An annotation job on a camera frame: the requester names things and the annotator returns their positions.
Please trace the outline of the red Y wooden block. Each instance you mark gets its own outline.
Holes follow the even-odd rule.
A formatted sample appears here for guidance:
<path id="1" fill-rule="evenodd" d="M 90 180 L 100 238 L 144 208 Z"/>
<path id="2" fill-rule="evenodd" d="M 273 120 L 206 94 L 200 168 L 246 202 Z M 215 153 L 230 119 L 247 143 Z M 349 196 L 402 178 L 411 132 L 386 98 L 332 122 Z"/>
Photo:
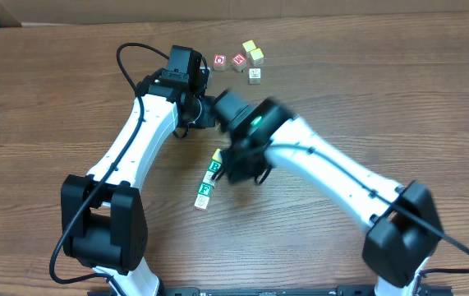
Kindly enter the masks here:
<path id="1" fill-rule="evenodd" d="M 223 162 L 222 156 L 221 156 L 221 150 L 219 148 L 214 152 L 212 159 L 219 163 Z"/>

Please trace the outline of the green letter B block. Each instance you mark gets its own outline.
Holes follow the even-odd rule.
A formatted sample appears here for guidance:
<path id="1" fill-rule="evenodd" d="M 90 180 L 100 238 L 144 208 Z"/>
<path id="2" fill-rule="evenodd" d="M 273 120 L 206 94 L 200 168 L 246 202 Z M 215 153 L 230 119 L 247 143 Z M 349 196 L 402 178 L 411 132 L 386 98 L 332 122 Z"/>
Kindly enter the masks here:
<path id="1" fill-rule="evenodd" d="M 216 160 L 211 160 L 210 163 L 209 163 L 209 166 L 207 168 L 208 171 L 212 172 L 212 173 L 216 173 L 217 171 L 220 170 L 221 168 L 221 163 L 216 161 Z"/>

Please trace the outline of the green letter F block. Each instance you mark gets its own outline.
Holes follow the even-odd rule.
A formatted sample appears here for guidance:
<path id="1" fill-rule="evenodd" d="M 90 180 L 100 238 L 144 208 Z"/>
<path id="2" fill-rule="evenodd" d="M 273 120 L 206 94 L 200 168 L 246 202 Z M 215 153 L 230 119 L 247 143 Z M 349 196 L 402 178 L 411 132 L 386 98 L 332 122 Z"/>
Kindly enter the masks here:
<path id="1" fill-rule="evenodd" d="M 214 186 L 209 183 L 201 183 L 198 189 L 198 194 L 205 197 L 210 197 L 211 192 L 213 191 Z"/>

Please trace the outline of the plain E pretzel block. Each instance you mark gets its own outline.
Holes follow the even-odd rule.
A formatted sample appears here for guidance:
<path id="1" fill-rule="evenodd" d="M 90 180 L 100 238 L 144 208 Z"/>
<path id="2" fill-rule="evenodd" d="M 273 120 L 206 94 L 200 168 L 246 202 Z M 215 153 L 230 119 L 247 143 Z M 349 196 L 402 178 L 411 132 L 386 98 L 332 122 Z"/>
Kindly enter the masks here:
<path id="1" fill-rule="evenodd" d="M 209 201 L 210 201 L 209 197 L 198 194 L 195 199 L 194 207 L 197 210 L 207 211 Z"/>

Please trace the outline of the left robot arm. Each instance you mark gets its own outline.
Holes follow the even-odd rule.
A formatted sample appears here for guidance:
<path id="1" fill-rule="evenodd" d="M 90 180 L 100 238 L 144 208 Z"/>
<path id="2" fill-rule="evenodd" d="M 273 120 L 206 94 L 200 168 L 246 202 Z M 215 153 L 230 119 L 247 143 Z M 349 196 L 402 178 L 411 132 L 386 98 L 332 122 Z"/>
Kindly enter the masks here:
<path id="1" fill-rule="evenodd" d="M 148 227 L 140 197 L 162 144 L 177 129 L 214 126 L 205 91 L 210 69 L 198 51 L 174 45 L 166 67 L 130 84 L 133 107 L 103 158 L 61 187 L 62 235 L 48 271 L 59 284 L 103 278 L 111 295 L 163 294 L 145 260 Z"/>

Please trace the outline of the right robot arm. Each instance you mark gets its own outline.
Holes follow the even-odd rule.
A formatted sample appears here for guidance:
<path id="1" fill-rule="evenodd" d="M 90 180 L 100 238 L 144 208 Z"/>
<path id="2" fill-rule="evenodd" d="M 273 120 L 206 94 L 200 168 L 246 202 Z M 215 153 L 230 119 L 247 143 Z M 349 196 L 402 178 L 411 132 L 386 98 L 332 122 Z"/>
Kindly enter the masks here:
<path id="1" fill-rule="evenodd" d="M 403 186 L 368 170 L 271 97 L 255 105 L 225 90 L 211 112 L 231 140 L 215 179 L 261 184 L 274 168 L 305 179 L 365 233 L 362 258 L 378 276 L 375 294 L 417 294 L 440 240 L 431 230 L 442 228 L 426 185 Z"/>

